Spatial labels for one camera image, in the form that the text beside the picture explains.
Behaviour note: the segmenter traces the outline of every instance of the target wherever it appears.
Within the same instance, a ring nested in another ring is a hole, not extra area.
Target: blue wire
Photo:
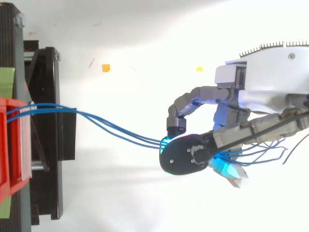
[[[38,109],[38,110],[32,110],[32,111],[26,111],[26,112],[23,112],[23,113],[20,113],[10,119],[7,120],[7,122],[11,122],[12,120],[15,120],[21,116],[27,116],[27,115],[31,115],[31,114],[43,114],[43,113],[57,113],[57,112],[69,112],[69,113],[79,113],[81,115],[83,115],[84,117],[86,117],[85,115],[89,115],[90,117],[94,118],[95,120],[97,121],[100,121],[101,123],[107,125],[107,126],[110,126],[109,124],[107,124],[106,122],[104,121],[101,121],[101,119],[97,116],[94,116],[94,115],[91,115],[91,114],[88,114],[88,113],[82,113],[82,112],[78,112],[74,109],[69,109],[69,110],[64,110],[64,109],[55,109],[55,108],[49,108],[49,109]],[[136,138],[136,139],[139,139],[143,142],[146,142],[146,143],[149,143],[149,144],[153,144],[153,145],[160,145],[160,143],[154,143],[154,142],[150,142],[148,140],[145,140],[145,139],[142,139],[140,137],[137,137],[137,136],[133,136],[133,135],[130,135],[131,137],[133,138]]]
[[[267,163],[267,162],[272,162],[272,161],[275,161],[275,160],[279,160],[282,158],[284,152],[286,150],[288,150],[287,148],[283,147],[283,146],[278,146],[278,147],[272,147],[271,149],[276,149],[276,148],[283,148],[283,151],[281,153],[281,155],[278,157],[278,158],[274,158],[274,159],[268,159],[268,160],[263,160],[263,161],[257,161],[258,159],[260,159],[267,151],[264,151],[258,158],[256,158],[253,162],[239,162],[239,161],[236,161],[236,160],[232,160],[230,157],[227,157],[227,156],[224,156],[224,155],[220,155],[220,154],[217,154],[215,157],[218,157],[218,158],[221,158],[221,159],[224,159],[226,161],[229,161],[230,163],[236,163],[236,164],[239,164],[241,166],[250,166],[250,165],[253,165],[253,164],[259,164],[259,163]]]
[[[276,143],[274,146],[267,147],[267,148],[264,149],[264,150],[252,152],[252,153],[250,153],[250,154],[243,154],[243,155],[229,155],[229,154],[225,154],[225,156],[227,156],[227,157],[245,157],[245,156],[252,156],[252,155],[255,155],[255,154],[264,152],[264,151],[267,152],[267,151],[269,151],[270,149],[276,148],[276,146],[278,146],[278,145],[279,145],[280,143],[282,143],[284,140],[285,140],[285,139],[279,140],[279,141],[277,141],[277,143]]]
[[[22,107],[16,108],[16,109],[14,109],[14,110],[11,110],[11,111],[7,112],[7,115],[9,115],[9,114],[11,114],[11,113],[14,113],[14,112],[16,112],[16,111],[19,111],[19,110],[22,110],[22,109],[26,109],[26,108],[30,108],[30,107],[34,107],[34,106],[61,107],[61,108],[64,108],[64,109],[70,109],[70,110],[73,110],[73,111],[75,111],[75,112],[79,112],[79,114],[80,114],[80,113],[88,114],[88,113],[86,113],[86,112],[77,111],[77,110],[75,110],[75,109],[73,109],[73,108],[69,108],[69,107],[66,107],[66,106],[60,105],[60,104],[54,104],[54,103],[37,103],[37,104],[26,105],[26,106],[22,106]],[[149,141],[157,142],[157,143],[159,143],[159,144],[161,143],[160,140],[151,139],[151,138],[147,138],[147,137],[138,135],[138,134],[133,133],[133,132],[131,132],[131,131],[128,131],[128,130],[126,130],[126,129],[124,129],[124,128],[121,128],[121,127],[119,127],[119,126],[117,126],[117,125],[115,125],[115,124],[113,124],[113,123],[111,123],[111,122],[109,122],[109,121],[107,121],[107,120],[101,118],[101,117],[98,117],[98,116],[95,116],[95,117],[100,118],[102,121],[108,123],[109,125],[106,124],[107,126],[112,127],[112,128],[114,128],[114,129],[116,129],[116,130],[122,132],[122,133],[127,134],[127,135],[134,135],[134,136],[140,137],[140,138],[142,138],[142,139],[146,139],[146,140],[149,140]]]
[[[20,113],[10,119],[7,120],[7,122],[11,122],[13,120],[16,120],[22,116],[29,116],[29,115],[36,115],[36,114],[47,114],[47,113],[57,113],[57,112],[68,112],[68,113],[75,113],[76,110],[74,109],[71,109],[70,110],[65,110],[65,109],[38,109],[38,110],[29,110],[29,111],[26,111],[26,112],[23,112],[23,113]],[[88,120],[90,120],[92,123],[94,123],[95,125],[99,126],[100,128],[102,128],[103,130],[105,130],[107,133],[113,135],[113,136],[116,136],[118,138],[121,138],[121,139],[124,139],[130,143],[133,143],[133,144],[136,144],[136,145],[140,145],[140,146],[143,146],[143,147],[147,147],[147,148],[153,148],[153,149],[160,149],[160,147],[156,147],[156,146],[148,146],[148,145],[144,145],[144,144],[140,144],[140,143],[137,143],[135,141],[132,141],[128,138],[125,138],[121,135],[118,135],[118,134],[115,134],[113,132],[111,132],[110,130],[106,129],[105,127],[103,127],[102,125],[98,124],[96,121],[94,121],[93,119],[91,119],[88,115],[91,115],[91,114],[88,114],[88,113],[84,113],[84,112],[79,112],[79,111],[76,111],[76,113],[79,113],[81,114],[82,116],[86,117]]]
[[[255,147],[259,146],[259,144],[255,144],[251,147],[248,147],[246,149],[243,149],[243,150],[238,150],[238,151],[222,151],[222,152],[219,152],[219,154],[231,154],[231,153],[240,153],[240,152],[243,152],[243,151],[249,151]]]

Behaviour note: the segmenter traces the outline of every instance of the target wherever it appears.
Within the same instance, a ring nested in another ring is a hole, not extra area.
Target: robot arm
[[[160,155],[162,168],[171,174],[188,174],[208,165],[235,187],[247,177],[244,169],[218,152],[241,150],[243,144],[277,141],[309,127],[309,112],[303,105],[309,93],[309,47],[293,43],[264,45],[246,52],[241,59],[216,70],[216,87],[197,87],[176,99],[169,108],[168,138],[186,131],[185,116],[202,104],[217,103],[212,131],[172,140]],[[268,114],[248,121],[250,112]],[[224,166],[233,165],[233,174]]]

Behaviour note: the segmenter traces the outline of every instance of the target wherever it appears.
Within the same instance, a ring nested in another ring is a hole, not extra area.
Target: green tape
[[[0,97],[12,98],[15,68],[0,68]]]
[[[0,219],[9,219],[11,213],[11,196],[0,204]]]

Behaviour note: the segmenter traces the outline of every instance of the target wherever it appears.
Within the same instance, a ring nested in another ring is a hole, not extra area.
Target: orange paper piece
[[[102,64],[102,71],[107,73],[111,70],[111,66],[109,64]]]

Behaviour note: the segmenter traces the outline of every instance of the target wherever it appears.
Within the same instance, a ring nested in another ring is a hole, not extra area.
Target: white wall
[[[196,86],[212,85],[224,61],[261,43],[309,38],[304,0],[12,2],[27,16],[24,39],[62,54],[62,104],[157,139],[166,134],[168,106]],[[109,73],[102,73],[103,63],[111,64]],[[214,111],[205,106],[188,117],[188,130],[210,130]],[[63,164],[64,215],[41,217],[34,231],[309,231],[307,144],[284,166],[247,168],[250,184],[236,189],[209,169],[168,175],[157,151],[78,117],[76,161]]]

